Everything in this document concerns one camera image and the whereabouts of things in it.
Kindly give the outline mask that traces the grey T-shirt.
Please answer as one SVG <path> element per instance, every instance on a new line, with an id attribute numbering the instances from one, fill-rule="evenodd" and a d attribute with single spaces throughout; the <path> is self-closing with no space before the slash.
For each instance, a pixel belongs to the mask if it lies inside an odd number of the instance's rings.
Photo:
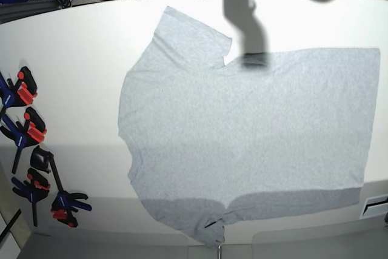
<path id="1" fill-rule="evenodd" d="M 119 136 L 129 180 L 158 222 L 215 247 L 239 221 L 358 204 L 380 51 L 253 53 L 167 7 L 128 71 Z"/>

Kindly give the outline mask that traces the long black bar clamp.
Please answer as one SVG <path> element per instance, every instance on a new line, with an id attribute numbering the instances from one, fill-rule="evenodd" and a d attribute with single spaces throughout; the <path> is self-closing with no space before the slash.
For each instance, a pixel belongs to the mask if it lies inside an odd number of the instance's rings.
<path id="1" fill-rule="evenodd" d="M 81 201 L 88 200 L 89 196 L 79 192 L 70 193 L 64 189 L 55 163 L 54 154 L 42 149 L 40 146 L 34 148 L 30 158 L 30 165 L 36 170 L 51 173 L 54 177 L 58 193 L 50 209 L 53 218 L 69 227 L 78 227 L 78 221 L 73 213 L 77 213 L 80 209 L 89 212 L 92 211 L 91 205 Z"/>

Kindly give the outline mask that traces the blue bar clamp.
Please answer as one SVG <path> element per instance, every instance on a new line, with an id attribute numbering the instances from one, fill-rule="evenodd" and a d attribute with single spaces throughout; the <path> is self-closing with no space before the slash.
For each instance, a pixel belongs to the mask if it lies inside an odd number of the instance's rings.
<path id="1" fill-rule="evenodd" d="M 48 197 L 50 190 L 49 181 L 36 169 L 29 168 L 27 178 L 30 181 L 19 181 L 16 177 L 11 178 L 14 187 L 12 191 L 20 197 L 26 198 L 32 205 L 32 218 L 34 227 L 38 226 L 37 203 Z"/>
<path id="2" fill-rule="evenodd" d="M 19 121 L 14 123 L 6 114 L 2 116 L 5 126 L 1 126 L 1 132 L 12 140 L 17 148 L 12 174 L 17 172 L 23 149 L 39 145 L 47 132 L 45 122 L 33 107 L 26 108 L 24 119 L 24 124 L 21 124 Z"/>
<path id="3" fill-rule="evenodd" d="M 17 81 L 5 80 L 1 75 L 1 116 L 11 107 L 25 107 L 37 96 L 37 85 L 30 69 L 24 66 L 17 74 Z"/>

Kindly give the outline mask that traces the top blue bar clamp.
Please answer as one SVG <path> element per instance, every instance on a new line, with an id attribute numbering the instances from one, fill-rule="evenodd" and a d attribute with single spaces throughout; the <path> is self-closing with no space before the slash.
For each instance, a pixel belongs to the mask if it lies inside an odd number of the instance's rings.
<path id="1" fill-rule="evenodd" d="M 17 74 L 17 81 L 5 80 L 1 75 L 1 116 L 11 107 L 25 107 L 37 96 L 37 85 L 30 69 L 24 66 Z"/>

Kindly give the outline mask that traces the black strip on floor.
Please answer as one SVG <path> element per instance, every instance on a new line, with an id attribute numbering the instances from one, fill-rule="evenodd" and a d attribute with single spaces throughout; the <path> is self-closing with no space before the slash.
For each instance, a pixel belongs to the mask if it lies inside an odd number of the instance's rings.
<path id="1" fill-rule="evenodd" d="M 16 220 L 19 218 L 19 216 L 21 215 L 21 209 L 18 209 L 18 211 L 14 214 L 14 216 L 12 217 L 12 219 L 7 223 L 6 227 L 4 228 L 4 230 L 1 232 L 1 235 L 0 235 L 0 242 L 3 241 L 3 239 L 5 238 L 5 236 L 10 232 L 10 229 L 13 227 L 14 223 L 16 222 Z"/>

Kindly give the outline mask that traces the white vent plate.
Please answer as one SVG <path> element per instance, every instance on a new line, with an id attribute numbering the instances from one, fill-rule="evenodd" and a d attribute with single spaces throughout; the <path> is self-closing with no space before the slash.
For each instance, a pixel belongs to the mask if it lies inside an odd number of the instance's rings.
<path id="1" fill-rule="evenodd" d="M 369 197 L 361 210 L 360 220 L 374 218 L 387 213 L 387 194 Z"/>

